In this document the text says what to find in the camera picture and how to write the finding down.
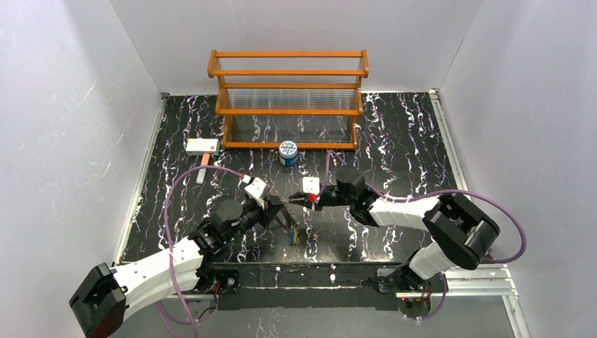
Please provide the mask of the large silver carabiner keyring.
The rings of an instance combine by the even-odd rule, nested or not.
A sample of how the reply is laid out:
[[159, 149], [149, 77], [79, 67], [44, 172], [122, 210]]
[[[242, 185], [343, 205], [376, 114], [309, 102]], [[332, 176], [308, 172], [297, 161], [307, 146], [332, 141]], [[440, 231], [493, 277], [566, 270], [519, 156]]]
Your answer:
[[276, 213], [275, 221], [288, 232], [299, 228], [297, 220], [286, 206]]

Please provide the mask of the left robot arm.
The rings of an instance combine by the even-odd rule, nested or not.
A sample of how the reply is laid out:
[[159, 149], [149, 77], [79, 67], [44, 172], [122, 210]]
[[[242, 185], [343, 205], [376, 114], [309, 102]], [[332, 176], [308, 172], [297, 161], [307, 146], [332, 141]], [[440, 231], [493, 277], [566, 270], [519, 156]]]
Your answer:
[[83, 279], [68, 304], [86, 337], [109, 337], [137, 311], [196, 288], [201, 269], [232, 240], [256, 225], [268, 227], [286, 207], [278, 196], [223, 201], [187, 237], [139, 261], [102, 263]]

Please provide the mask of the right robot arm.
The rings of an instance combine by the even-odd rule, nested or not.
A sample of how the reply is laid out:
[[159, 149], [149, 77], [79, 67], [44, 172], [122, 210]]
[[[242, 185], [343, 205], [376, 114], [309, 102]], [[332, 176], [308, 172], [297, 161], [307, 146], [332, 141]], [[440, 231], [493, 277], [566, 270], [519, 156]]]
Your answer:
[[432, 243], [418, 249], [389, 275], [391, 282], [405, 288], [451, 268], [476, 269], [501, 233], [499, 226], [460, 192], [416, 201], [392, 199], [380, 196], [358, 173], [340, 175], [330, 186], [324, 186], [316, 177], [306, 177], [301, 191], [292, 194], [289, 201], [313, 211], [346, 206], [362, 225], [428, 231]]

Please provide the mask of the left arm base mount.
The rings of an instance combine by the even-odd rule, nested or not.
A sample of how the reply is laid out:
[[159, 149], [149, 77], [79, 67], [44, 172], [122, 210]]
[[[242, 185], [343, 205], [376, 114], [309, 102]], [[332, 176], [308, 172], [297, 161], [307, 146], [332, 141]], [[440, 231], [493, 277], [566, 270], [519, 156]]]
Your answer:
[[183, 294], [235, 294], [240, 274], [238, 270], [207, 268], [176, 274], [176, 280]]

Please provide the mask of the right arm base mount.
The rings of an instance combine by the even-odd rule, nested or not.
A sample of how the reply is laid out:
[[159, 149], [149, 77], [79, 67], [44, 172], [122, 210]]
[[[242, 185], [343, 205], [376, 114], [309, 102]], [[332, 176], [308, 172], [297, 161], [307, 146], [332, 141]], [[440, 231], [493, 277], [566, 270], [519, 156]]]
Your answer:
[[361, 281], [361, 285], [373, 287], [381, 294], [412, 292], [423, 298], [429, 294], [433, 295], [444, 291], [444, 284], [437, 275], [428, 280], [422, 280], [417, 275], [391, 273], [385, 276], [368, 277]]

